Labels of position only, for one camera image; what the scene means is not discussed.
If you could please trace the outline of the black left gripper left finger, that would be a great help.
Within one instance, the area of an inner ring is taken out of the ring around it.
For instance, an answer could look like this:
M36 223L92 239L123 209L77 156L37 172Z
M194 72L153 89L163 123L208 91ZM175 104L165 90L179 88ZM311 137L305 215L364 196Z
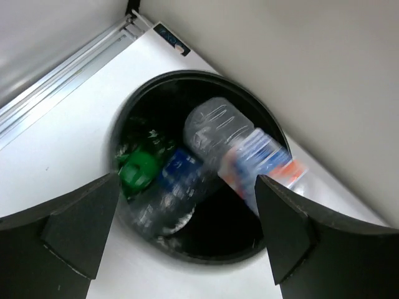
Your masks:
M85 298L95 280L120 183L108 173L1 218L1 298Z

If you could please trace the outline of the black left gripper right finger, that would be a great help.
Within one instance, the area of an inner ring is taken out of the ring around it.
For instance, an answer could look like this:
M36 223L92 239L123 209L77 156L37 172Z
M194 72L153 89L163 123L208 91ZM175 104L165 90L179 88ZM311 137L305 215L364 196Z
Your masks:
M336 212L260 175L256 201L284 298L397 298L398 230Z

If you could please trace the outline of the clear bottle orange blue label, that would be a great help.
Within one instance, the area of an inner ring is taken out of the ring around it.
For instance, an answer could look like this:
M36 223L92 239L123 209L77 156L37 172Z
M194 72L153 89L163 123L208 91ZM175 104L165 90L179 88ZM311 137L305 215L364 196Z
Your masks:
M307 168L234 105L214 97L197 106L184 127L187 146L258 214L255 184L266 175L301 196Z

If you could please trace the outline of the green plastic soda bottle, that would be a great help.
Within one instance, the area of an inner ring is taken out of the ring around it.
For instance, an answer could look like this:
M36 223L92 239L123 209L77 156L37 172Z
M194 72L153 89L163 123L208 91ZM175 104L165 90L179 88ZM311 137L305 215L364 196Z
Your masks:
M146 118L131 116L123 126L115 158L123 195L131 199L156 178L176 148L175 140Z

